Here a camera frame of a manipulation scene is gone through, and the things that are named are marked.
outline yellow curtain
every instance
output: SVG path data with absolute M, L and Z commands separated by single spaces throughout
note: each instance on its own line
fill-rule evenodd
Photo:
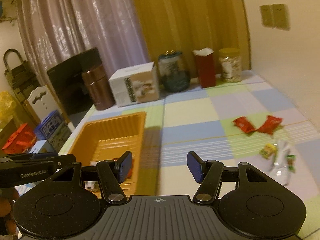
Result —
M 216 68 L 218 50 L 225 47 L 240 47 L 249 57 L 249 42 L 239 45 L 239 17 L 234 12 L 233 3 L 242 0 L 134 0 L 149 54 L 157 62 L 160 54 L 170 50 L 181 50 L 186 58 L 192 77 L 197 76 L 194 49 L 212 48 L 215 51 Z

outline yellow lid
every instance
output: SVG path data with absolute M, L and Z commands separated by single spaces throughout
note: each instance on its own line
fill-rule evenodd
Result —
M 219 50 L 220 57 L 238 57 L 240 56 L 240 49 L 237 48 L 224 48 Z

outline checkered tablecloth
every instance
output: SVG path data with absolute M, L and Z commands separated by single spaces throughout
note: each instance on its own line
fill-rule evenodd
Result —
M 201 89 L 194 82 L 187 91 L 166 94 L 155 102 L 113 106 L 105 111 L 92 107 L 60 154 L 68 152 L 86 122 L 139 111 L 147 112 L 147 119 L 137 193 L 193 196 L 199 185 L 187 168 L 189 151 L 225 166 L 249 162 L 268 173 L 271 163 L 259 155 L 259 150 L 280 138 L 291 143 L 292 154 L 297 156 L 296 173 L 287 188 L 307 207 L 300 237 L 320 239 L 320 134 L 286 96 L 262 78 L 243 71 L 239 83 L 219 82 L 216 87 Z M 273 137 L 258 132 L 247 136 L 232 123 L 237 117 L 247 116 L 258 128 L 268 114 L 284 119 Z M 223 183 L 220 196 L 234 188 L 233 182 Z

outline white wall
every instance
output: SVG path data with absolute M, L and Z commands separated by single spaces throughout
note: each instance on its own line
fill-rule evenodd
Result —
M 252 69 L 267 79 L 320 129 L 320 0 L 244 0 Z M 263 27 L 260 5 L 284 3 L 290 31 Z
M 3 4 L 4 6 L 4 15 L 15 17 L 15 8 L 13 6 Z M 26 60 L 26 55 L 22 46 L 22 41 L 20 37 L 20 32 L 18 28 L 17 21 L 10 22 L 0 22 L 0 91 L 8 90 L 12 93 L 12 90 L 4 76 L 4 62 L 3 55 L 8 49 L 16 49 L 20 52 L 22 58 Z M 18 57 L 11 53 L 7 59 L 9 67 L 15 68 L 19 66 L 20 60 Z

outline yellow basket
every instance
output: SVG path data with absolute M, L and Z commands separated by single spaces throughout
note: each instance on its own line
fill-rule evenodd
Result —
M 73 154 L 83 166 L 90 162 L 119 158 L 131 151 L 133 169 L 130 178 L 121 184 L 125 195 L 133 195 L 137 188 L 145 112 L 126 114 L 88 122 L 82 127 L 68 154 Z

